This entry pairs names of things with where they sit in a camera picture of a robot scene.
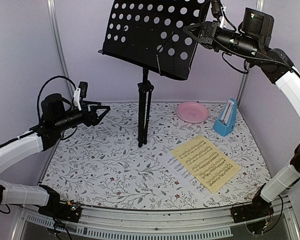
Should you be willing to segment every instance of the gray leaf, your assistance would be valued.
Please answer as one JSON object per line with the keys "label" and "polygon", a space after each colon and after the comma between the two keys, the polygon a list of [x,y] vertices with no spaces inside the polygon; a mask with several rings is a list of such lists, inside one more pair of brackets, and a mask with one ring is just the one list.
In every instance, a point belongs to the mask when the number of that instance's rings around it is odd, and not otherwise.
{"label": "gray leaf", "polygon": [[139,198],[138,204],[143,201],[143,198]]}

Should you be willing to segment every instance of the pink plate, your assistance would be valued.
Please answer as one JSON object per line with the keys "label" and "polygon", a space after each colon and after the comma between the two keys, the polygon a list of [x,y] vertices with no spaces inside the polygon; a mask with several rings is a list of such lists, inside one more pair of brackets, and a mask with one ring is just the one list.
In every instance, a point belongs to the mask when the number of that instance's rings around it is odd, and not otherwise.
{"label": "pink plate", "polygon": [[209,116],[207,108],[197,102],[184,102],[178,105],[176,113],[180,119],[192,124],[201,123]]}

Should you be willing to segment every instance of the table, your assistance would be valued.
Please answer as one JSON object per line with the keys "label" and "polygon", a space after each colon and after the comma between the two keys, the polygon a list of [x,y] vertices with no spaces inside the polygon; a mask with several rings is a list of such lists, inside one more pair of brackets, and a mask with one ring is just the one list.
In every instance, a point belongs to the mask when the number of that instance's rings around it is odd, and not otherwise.
{"label": "table", "polygon": [[[253,136],[238,111],[234,131],[222,137],[213,130],[224,104],[204,104],[209,118],[189,124],[176,114],[177,103],[153,103],[148,144],[137,144],[137,103],[111,103],[95,127],[80,125],[60,142],[42,184],[63,200],[119,209],[200,209],[249,202],[271,176]],[[206,204],[188,191],[161,164],[180,143],[204,135],[242,169]]]}

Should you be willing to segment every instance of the music stand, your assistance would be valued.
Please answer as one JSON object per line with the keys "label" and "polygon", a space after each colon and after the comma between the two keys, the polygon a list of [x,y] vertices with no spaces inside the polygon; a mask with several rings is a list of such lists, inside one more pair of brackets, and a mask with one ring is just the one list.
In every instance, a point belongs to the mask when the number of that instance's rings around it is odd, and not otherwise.
{"label": "music stand", "polygon": [[[197,23],[202,5],[199,2],[201,0],[114,1],[102,54],[143,68],[143,81],[138,84],[139,147],[147,144],[154,89],[148,80],[149,70],[175,80],[188,78],[197,42],[192,41],[182,27]],[[194,31],[195,35],[200,34],[200,29]]]}

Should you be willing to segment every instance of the round hole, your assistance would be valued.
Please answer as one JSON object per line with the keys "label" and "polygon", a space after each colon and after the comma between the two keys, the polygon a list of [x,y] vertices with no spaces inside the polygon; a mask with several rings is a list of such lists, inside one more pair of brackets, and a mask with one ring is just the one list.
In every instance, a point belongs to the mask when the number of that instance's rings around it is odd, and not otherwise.
{"label": "round hole", "polygon": [[169,9],[168,9],[169,13],[174,12],[174,10],[175,10],[175,7],[174,7],[174,6],[170,6]]}
{"label": "round hole", "polygon": [[193,15],[195,17],[198,17],[199,16],[199,13],[200,13],[200,10],[196,9],[194,12],[193,12]]}
{"label": "round hole", "polygon": [[166,33],[165,31],[163,31],[163,32],[161,33],[161,39],[166,39],[167,36],[168,36],[168,35],[167,35],[167,33]]}
{"label": "round hole", "polygon": [[173,35],[172,40],[177,42],[179,40],[179,36],[177,34]]}
{"label": "round hole", "polygon": [[180,58],[182,60],[186,60],[188,58],[188,54],[186,52],[182,52],[181,55],[180,55]]}
{"label": "round hole", "polygon": [[159,17],[154,18],[153,22],[154,22],[155,24],[158,24],[158,23],[160,22],[160,18],[159,18]]}
{"label": "round hole", "polygon": [[165,26],[170,25],[171,24],[171,20],[169,20],[168,18],[165,19],[164,24],[165,24]]}
{"label": "round hole", "polygon": [[191,45],[192,42],[193,42],[192,39],[189,38],[189,37],[187,37],[187,38],[184,40],[184,43],[185,43],[187,46]]}
{"label": "round hole", "polygon": [[188,9],[185,7],[181,8],[181,10],[180,10],[180,13],[183,15],[186,14],[187,12],[188,12]]}
{"label": "round hole", "polygon": [[160,53],[161,51],[163,51],[162,45],[158,45],[158,47],[156,48],[156,51],[158,51],[159,53]]}
{"label": "round hole", "polygon": [[175,50],[174,50],[173,48],[170,48],[170,49],[168,50],[168,54],[169,54],[170,56],[173,56],[173,55],[175,54]]}
{"label": "round hole", "polygon": [[177,21],[176,22],[176,27],[178,27],[178,28],[183,27],[183,22],[182,21]]}
{"label": "round hole", "polygon": [[160,12],[160,11],[162,11],[163,10],[163,6],[162,5],[159,5],[158,6],[158,11]]}

